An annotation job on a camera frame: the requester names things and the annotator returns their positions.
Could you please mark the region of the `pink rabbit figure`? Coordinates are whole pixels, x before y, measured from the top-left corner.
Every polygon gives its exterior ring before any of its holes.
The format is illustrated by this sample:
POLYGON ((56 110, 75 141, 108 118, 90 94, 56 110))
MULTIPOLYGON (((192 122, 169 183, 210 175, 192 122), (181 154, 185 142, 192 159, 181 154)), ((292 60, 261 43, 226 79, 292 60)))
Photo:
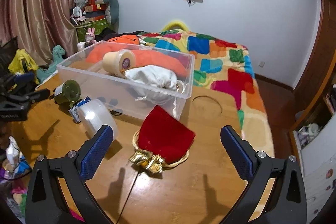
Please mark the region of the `pink rabbit figure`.
POLYGON ((89 27, 86 34, 85 34, 85 42, 86 43, 96 43, 95 39, 95 28, 94 27, 89 27))

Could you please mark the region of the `yellow curved headboard pillow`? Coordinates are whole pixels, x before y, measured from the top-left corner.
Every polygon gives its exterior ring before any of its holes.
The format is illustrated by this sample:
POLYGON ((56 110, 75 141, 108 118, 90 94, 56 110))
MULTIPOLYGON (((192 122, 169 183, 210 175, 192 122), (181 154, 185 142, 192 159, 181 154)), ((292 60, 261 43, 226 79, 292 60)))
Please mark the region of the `yellow curved headboard pillow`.
POLYGON ((183 23, 181 20, 172 20, 167 25, 164 26, 162 31, 169 31, 169 30, 183 30, 188 31, 188 26, 183 23))

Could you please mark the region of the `clear round cotton pad box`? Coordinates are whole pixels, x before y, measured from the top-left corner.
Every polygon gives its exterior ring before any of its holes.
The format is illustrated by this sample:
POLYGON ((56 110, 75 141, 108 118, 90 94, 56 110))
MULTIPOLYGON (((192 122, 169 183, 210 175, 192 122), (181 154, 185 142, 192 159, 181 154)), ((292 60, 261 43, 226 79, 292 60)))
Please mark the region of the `clear round cotton pad box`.
POLYGON ((93 99, 77 108, 80 121, 88 136, 92 138, 103 125, 108 125, 113 132, 113 140, 118 137, 118 128, 110 111, 98 99, 93 99))

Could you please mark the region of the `teal dinosaur plush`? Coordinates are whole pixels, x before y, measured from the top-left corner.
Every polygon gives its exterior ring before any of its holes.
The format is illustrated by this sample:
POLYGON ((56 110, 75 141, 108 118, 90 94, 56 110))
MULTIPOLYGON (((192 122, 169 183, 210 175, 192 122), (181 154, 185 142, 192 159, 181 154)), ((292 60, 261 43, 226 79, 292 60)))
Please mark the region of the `teal dinosaur plush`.
POLYGON ((57 45, 52 49, 52 63, 47 67, 40 66, 37 69, 37 78, 40 83, 43 83, 46 79, 52 76, 57 71, 57 65, 61 63, 64 59, 63 56, 65 55, 65 49, 57 45))

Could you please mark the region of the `white drawstring cloth bag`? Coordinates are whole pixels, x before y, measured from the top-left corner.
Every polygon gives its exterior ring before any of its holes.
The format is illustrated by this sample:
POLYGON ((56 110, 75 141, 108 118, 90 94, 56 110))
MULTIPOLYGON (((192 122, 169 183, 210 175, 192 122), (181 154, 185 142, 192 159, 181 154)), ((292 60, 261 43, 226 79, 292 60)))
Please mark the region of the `white drawstring cloth bag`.
MULTIPOLYGON (((173 71, 156 65, 129 69, 125 71, 124 75, 126 79, 137 84, 167 89, 181 94, 185 91, 185 84, 177 78, 177 75, 173 71)), ((155 105, 164 105, 171 100, 169 95, 163 93, 153 93, 144 88, 135 88, 134 90, 137 94, 136 101, 147 101, 155 105)))

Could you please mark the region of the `pink curtain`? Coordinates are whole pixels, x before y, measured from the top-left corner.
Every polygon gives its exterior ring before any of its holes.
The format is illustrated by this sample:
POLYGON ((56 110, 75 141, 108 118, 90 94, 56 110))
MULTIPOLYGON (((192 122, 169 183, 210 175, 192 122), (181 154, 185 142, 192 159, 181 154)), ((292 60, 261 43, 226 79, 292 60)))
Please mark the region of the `pink curtain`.
POLYGON ((16 38, 38 65, 51 63, 57 45, 72 55, 78 43, 70 20, 74 5, 75 0, 1 0, 1 43, 16 38))

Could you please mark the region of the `clear plastic storage bin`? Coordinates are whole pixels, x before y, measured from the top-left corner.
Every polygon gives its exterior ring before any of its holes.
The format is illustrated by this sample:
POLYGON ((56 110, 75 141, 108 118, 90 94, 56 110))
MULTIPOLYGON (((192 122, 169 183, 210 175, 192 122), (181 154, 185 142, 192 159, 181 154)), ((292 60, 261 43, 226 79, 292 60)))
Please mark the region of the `clear plastic storage bin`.
POLYGON ((185 103, 191 97, 193 90, 195 63, 195 57, 193 55, 143 45, 126 45, 129 50, 133 50, 137 47, 139 50, 156 50, 167 53, 169 56, 175 58, 183 57, 182 63, 186 67, 188 75, 186 77, 177 76, 177 78, 185 84, 185 91, 181 94, 167 89, 137 84, 130 80, 110 75, 102 68, 102 61, 94 64, 86 62, 90 51, 102 42, 104 41, 93 44, 58 64, 58 72, 62 81, 75 80, 80 85, 82 97, 100 99, 110 110, 138 119, 145 119, 155 104, 147 101, 136 101, 137 94, 134 89, 144 88, 153 93, 163 93, 169 95, 171 100, 159 106, 175 119, 180 119, 185 103))

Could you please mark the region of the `green spray bottle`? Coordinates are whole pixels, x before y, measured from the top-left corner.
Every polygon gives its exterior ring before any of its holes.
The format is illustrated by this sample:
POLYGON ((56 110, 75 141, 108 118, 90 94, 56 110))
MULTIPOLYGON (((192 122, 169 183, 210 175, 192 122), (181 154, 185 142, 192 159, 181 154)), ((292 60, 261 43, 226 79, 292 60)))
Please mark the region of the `green spray bottle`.
POLYGON ((58 105, 67 103, 73 107, 80 97, 80 85, 75 80, 66 80, 54 90, 54 101, 58 105))

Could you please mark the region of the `dark purple garment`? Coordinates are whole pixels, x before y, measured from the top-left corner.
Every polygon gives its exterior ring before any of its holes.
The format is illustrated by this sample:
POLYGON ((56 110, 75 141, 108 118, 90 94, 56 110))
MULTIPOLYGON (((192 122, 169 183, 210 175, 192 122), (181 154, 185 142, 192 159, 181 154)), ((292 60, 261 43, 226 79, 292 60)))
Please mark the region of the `dark purple garment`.
POLYGON ((96 42, 99 42, 102 40, 108 41, 109 39, 120 37, 123 35, 139 35, 140 33, 142 33, 142 31, 124 32, 124 33, 119 34, 118 32, 111 30, 110 28, 104 28, 102 32, 95 35, 95 40, 96 42))

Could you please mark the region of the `orange puffer jacket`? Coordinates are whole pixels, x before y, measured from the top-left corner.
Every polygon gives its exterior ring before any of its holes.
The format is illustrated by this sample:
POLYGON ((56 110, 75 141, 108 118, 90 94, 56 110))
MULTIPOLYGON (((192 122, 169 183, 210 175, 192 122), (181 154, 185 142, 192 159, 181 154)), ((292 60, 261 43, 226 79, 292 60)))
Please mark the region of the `orange puffer jacket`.
MULTIPOLYGON (((122 35, 111 38, 94 47, 88 54, 86 62, 97 63, 102 60, 108 52, 117 52, 119 50, 129 49, 126 45, 139 46, 139 38, 135 35, 122 35)), ((144 67, 147 65, 156 65, 170 69, 177 76, 186 77, 188 75, 186 67, 183 65, 183 57, 172 57, 167 53, 156 50, 139 50, 137 47, 131 50, 135 56, 135 67, 144 67)))

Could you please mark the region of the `brown wooden door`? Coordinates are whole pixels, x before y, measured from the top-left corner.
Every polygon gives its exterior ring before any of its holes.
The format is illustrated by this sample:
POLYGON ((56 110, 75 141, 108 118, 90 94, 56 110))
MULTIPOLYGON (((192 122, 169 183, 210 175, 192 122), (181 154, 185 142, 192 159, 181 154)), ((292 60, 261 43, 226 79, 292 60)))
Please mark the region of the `brown wooden door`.
POLYGON ((335 52, 335 0, 322 0, 318 31, 306 68, 294 89, 294 111, 305 110, 317 94, 335 52))

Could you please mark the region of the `red velvet gift pouch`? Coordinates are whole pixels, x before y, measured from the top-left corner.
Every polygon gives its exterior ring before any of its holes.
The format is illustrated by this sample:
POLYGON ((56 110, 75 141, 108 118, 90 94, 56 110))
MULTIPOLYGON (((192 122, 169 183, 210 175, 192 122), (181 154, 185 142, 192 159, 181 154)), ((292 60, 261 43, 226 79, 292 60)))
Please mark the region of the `red velvet gift pouch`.
POLYGON ((151 174, 162 173, 188 159, 194 139, 193 131, 157 105, 134 133, 129 161, 151 174))

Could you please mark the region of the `colourful patchwork blanket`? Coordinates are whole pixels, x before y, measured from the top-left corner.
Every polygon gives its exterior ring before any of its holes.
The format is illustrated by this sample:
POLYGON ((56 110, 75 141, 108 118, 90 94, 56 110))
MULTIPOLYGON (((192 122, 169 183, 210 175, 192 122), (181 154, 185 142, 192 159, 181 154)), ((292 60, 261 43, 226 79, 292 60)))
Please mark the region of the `colourful patchwork blanket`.
POLYGON ((243 137, 255 150, 274 156, 268 117, 245 46, 184 30, 142 32, 138 37, 146 46, 194 55, 194 86, 232 96, 243 137))

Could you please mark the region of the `cream plastic jar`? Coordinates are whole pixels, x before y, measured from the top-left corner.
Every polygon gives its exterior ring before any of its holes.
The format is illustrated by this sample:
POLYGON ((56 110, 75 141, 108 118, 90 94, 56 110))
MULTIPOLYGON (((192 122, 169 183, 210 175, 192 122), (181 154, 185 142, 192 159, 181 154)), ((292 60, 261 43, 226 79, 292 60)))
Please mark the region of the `cream plastic jar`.
POLYGON ((108 52, 102 58, 104 71, 115 77, 125 78, 125 72, 135 67, 135 55, 131 50, 108 52))

